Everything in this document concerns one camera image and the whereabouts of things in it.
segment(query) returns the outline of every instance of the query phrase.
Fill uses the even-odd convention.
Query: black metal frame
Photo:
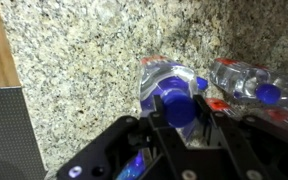
[[[179,180],[186,170],[198,179],[288,179],[288,132],[255,116],[235,121],[213,112],[196,95],[199,131],[207,148],[187,149],[163,116],[163,103],[154,97],[155,112],[137,120],[120,117],[107,130],[66,163],[59,180],[82,168],[78,180],[115,179],[125,163],[143,147],[156,148],[157,157],[139,179]]]

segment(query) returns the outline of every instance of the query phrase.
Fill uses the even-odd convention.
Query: screw
[[[74,166],[73,168],[70,169],[70,171],[68,172],[68,175],[71,177],[71,178],[76,178],[78,177],[79,175],[82,174],[82,168],[81,166]]]
[[[262,180],[263,179],[263,176],[261,175],[261,173],[255,170],[248,170],[246,172],[246,175],[248,179],[250,180]]]
[[[184,180],[197,180],[197,176],[194,171],[186,169],[182,172],[182,178]]]
[[[153,117],[160,117],[160,114],[159,113],[154,113]]]
[[[127,119],[126,119],[126,122],[127,122],[127,123],[131,123],[131,122],[133,122],[133,121],[134,121],[133,118],[127,118]]]
[[[246,120],[247,120],[248,122],[255,122],[255,119],[252,118],[252,117],[247,117]]]
[[[217,117],[224,117],[224,114],[223,114],[223,113],[220,113],[220,112],[217,112],[217,113],[215,113],[215,116],[217,116]]]

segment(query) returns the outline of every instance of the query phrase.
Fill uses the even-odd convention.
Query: blue bottle cap
[[[197,83],[197,88],[199,90],[203,90],[205,91],[208,87],[208,81],[204,78],[201,78],[201,77],[197,77],[196,78],[196,83]]]
[[[182,91],[171,91],[162,97],[165,118],[170,125],[176,128],[184,127],[195,118],[193,99]]]
[[[281,91],[272,84],[261,84],[256,88],[255,95],[264,104],[275,104],[281,97]]]

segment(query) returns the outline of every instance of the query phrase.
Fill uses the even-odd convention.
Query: speckled granite surface
[[[0,0],[0,12],[51,172],[117,117],[138,116],[143,56],[200,76],[218,56],[288,73],[288,1]]]

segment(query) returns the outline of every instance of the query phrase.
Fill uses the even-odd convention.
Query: granite countertop
[[[220,56],[288,73],[288,1],[0,0],[0,12],[53,174],[117,117],[138,117],[143,56],[202,77]]]

